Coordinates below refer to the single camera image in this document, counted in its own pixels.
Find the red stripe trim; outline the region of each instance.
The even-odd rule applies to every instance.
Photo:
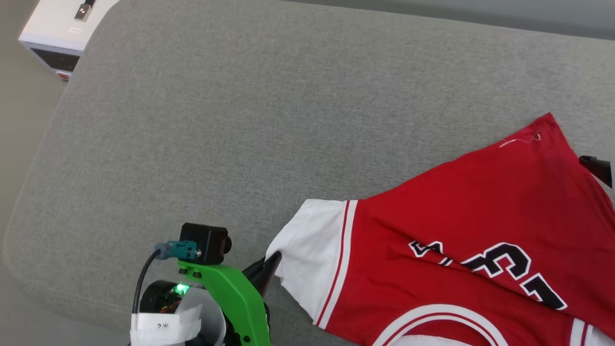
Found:
[[[462,316],[462,315],[457,315],[457,314],[455,314],[455,313],[434,312],[434,313],[429,313],[429,314],[427,314],[427,315],[419,316],[419,317],[417,317],[417,318],[413,319],[412,321],[410,321],[410,322],[408,322],[408,323],[404,324],[401,328],[399,328],[396,332],[394,332],[394,333],[393,333],[393,335],[391,335],[391,337],[390,337],[390,338],[388,338],[388,339],[387,339],[387,341],[384,343],[384,346],[388,346],[388,345],[389,345],[389,343],[390,343],[393,339],[395,339],[395,337],[396,337],[396,336],[397,336],[397,335],[398,335],[398,334],[399,334],[399,333],[400,333],[400,332],[401,332],[404,328],[406,328],[407,326],[409,326],[409,325],[413,324],[413,323],[414,323],[414,322],[416,322],[417,320],[421,320],[421,319],[423,319],[423,318],[426,318],[426,317],[431,317],[431,316],[453,316],[453,317],[458,317],[458,318],[461,318],[461,319],[463,319],[463,320],[466,320],[466,321],[468,321],[468,322],[472,323],[474,326],[476,326],[476,327],[480,328],[480,329],[481,329],[482,331],[484,331],[487,335],[489,335],[489,337],[491,338],[491,340],[493,340],[493,342],[496,342],[496,341],[495,341],[495,338],[493,337],[493,335],[491,335],[491,333],[490,333],[488,330],[486,330],[485,328],[483,328],[483,326],[481,326],[480,324],[476,323],[475,321],[470,320],[468,317],[465,317],[465,316]]]
[[[589,324],[583,326],[583,333],[581,333],[581,344],[579,346],[585,346],[585,339],[587,338],[587,328]]]
[[[346,210],[344,211],[344,223],[342,224],[342,234],[341,234],[341,246],[339,250],[339,261],[338,261],[338,269],[335,271],[335,277],[333,279],[333,284],[331,285],[331,289],[329,289],[329,295],[327,296],[327,300],[325,301],[325,305],[322,307],[322,311],[320,312],[320,317],[318,317],[318,322],[316,325],[318,326],[322,321],[322,317],[325,314],[325,310],[327,309],[327,305],[329,304],[329,300],[331,300],[331,295],[333,294],[333,288],[335,287],[335,283],[338,280],[339,270],[342,267],[342,256],[344,255],[344,232],[346,231],[346,218],[348,217],[348,207],[350,206],[350,202],[346,201]]]

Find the blue connector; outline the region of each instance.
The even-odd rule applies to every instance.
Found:
[[[187,241],[168,241],[166,243],[158,243],[154,246],[154,250],[160,250],[160,254],[156,259],[165,260],[169,258],[176,259],[195,259],[201,255],[200,250],[196,247],[196,243],[190,240]]]

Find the white power supply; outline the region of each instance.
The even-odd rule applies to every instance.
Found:
[[[40,0],[19,36],[19,42],[67,81],[92,33],[117,2]]]

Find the floor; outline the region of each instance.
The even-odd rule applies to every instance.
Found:
[[[17,38],[38,0],[0,0],[0,238],[65,83]],[[117,332],[39,308],[0,265],[0,344],[124,346]]]

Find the green 3d-printed bracket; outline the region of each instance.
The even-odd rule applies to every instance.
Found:
[[[178,264],[188,271],[186,279],[205,286],[239,333],[243,346],[271,346],[263,298],[240,270],[182,260]]]

